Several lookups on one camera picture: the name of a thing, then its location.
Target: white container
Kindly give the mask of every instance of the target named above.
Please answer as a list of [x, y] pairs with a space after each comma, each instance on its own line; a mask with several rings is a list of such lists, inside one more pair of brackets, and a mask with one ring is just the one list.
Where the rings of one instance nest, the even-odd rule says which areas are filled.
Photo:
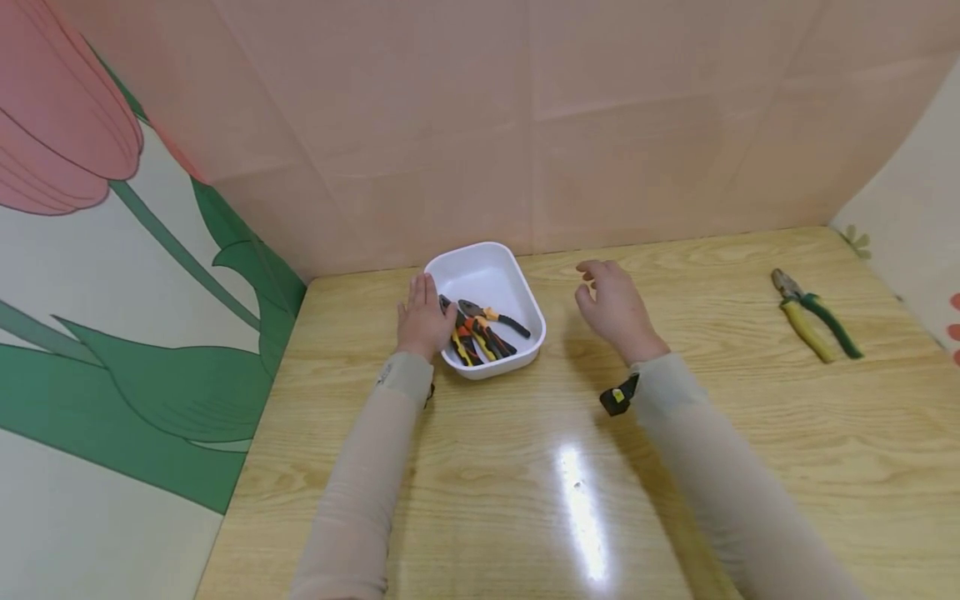
[[514, 254], [503, 244], [481, 242], [431, 260], [424, 270], [437, 282], [437, 291], [450, 301], [470, 300], [514, 318], [530, 330], [529, 340], [500, 323], [491, 328], [516, 348], [516, 354], [475, 367], [464, 367], [452, 346], [442, 352], [446, 364], [467, 379], [487, 379], [526, 367], [537, 358], [546, 321], [537, 306], [527, 280], [516, 264]]

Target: pink wall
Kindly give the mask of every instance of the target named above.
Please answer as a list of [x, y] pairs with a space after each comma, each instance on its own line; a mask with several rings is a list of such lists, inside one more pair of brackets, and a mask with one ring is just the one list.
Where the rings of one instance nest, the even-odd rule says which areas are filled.
[[60, 0], [305, 276], [822, 224], [956, 0]]

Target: pink tulip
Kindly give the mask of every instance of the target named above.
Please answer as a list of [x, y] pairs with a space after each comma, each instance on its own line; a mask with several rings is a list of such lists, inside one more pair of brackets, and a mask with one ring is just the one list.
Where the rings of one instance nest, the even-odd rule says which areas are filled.
[[0, 0], [0, 205], [90, 208], [136, 173], [143, 133], [123, 94], [43, 0]]

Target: wooden table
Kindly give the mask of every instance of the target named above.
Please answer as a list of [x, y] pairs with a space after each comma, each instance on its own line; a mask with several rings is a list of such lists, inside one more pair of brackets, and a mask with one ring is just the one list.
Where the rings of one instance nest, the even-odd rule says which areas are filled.
[[[620, 261], [654, 321], [874, 598], [960, 589], [960, 371], [826, 228], [520, 259], [547, 320], [530, 367], [446, 367], [391, 539], [397, 598], [735, 598], [629, 414], [573, 301], [573, 266]], [[770, 271], [821, 294], [866, 358], [823, 365]], [[413, 270], [314, 281], [198, 598], [282, 599], [354, 416], [394, 345]]]

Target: pliers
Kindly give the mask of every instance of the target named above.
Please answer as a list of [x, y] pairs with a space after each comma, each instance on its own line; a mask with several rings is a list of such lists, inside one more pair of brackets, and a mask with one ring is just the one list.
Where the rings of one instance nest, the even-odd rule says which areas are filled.
[[863, 352], [856, 346], [850, 334], [847, 333], [847, 330], [844, 329], [837, 318], [833, 316], [833, 313], [824, 305], [824, 302], [819, 296], [805, 293], [803, 288], [801, 288], [791, 276], [780, 269], [774, 269], [771, 278], [774, 280], [774, 286], [777, 287], [780, 295], [783, 296], [780, 309], [786, 314], [787, 321], [793, 326], [797, 335], [816, 352], [820, 360], [825, 363], [832, 363], [834, 360], [833, 351], [827, 346], [823, 339], [817, 335], [813, 327], [810, 326], [810, 323], [804, 317], [804, 312], [801, 310], [801, 307], [820, 317], [820, 319], [827, 324], [827, 327], [829, 327], [833, 335], [836, 336], [840, 347], [847, 356], [853, 359], [863, 358]]
[[453, 333], [450, 334], [450, 340], [453, 342], [453, 347], [457, 351], [460, 362], [463, 363], [464, 367], [482, 365], [483, 361], [480, 360], [480, 356], [477, 354], [477, 348], [473, 344], [473, 336], [470, 334], [469, 327], [467, 327], [467, 317], [464, 316], [464, 313], [460, 312], [456, 304], [453, 304], [451, 308], [447, 308], [450, 304], [452, 304], [450, 299], [440, 294], [440, 307], [444, 312], [447, 310], [457, 311], [457, 324], [453, 328]]
[[497, 360], [516, 354], [516, 348], [508, 344], [503, 338], [490, 329], [490, 322], [487, 321], [486, 317], [487, 312], [483, 308], [480, 308], [480, 306], [469, 300], [460, 300], [457, 304], [461, 312], [467, 315], [467, 328], [477, 336], [481, 346], [483, 346], [484, 353], [487, 354], [488, 357], [492, 354], [494, 357], [492, 360]]
[[488, 321], [503, 323], [504, 325], [510, 327], [513, 331], [523, 336], [523, 339], [530, 339], [530, 330], [517, 323], [507, 315], [501, 315], [489, 307], [480, 308], [479, 304], [475, 304], [469, 300], [460, 300], [458, 303], [460, 304], [460, 310], [464, 311], [464, 314], [466, 314], [468, 317], [483, 317]]

